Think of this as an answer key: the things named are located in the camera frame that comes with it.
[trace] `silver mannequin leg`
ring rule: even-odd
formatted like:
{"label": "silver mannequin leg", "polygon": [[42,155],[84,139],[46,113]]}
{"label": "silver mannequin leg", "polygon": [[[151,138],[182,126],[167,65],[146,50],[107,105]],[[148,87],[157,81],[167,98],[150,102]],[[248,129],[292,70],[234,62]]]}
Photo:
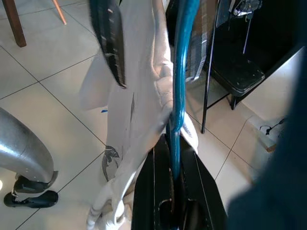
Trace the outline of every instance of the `silver mannequin leg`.
{"label": "silver mannequin leg", "polygon": [[7,206],[50,207],[57,202],[58,195],[46,191],[58,175],[49,151],[28,127],[2,108],[0,167],[16,172],[13,191],[4,198]]}

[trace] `black chair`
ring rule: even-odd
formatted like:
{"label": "black chair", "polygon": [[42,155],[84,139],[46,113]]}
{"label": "black chair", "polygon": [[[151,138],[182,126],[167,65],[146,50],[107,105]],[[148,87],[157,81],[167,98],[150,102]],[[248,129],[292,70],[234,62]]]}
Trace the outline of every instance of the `black chair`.
{"label": "black chair", "polygon": [[233,110],[240,98],[265,79],[260,67],[245,55],[253,11],[261,7],[260,0],[250,2],[256,5],[248,12],[230,12],[231,0],[220,0],[218,3],[211,41],[207,49],[202,133],[205,131],[210,76],[231,94],[230,106]]}

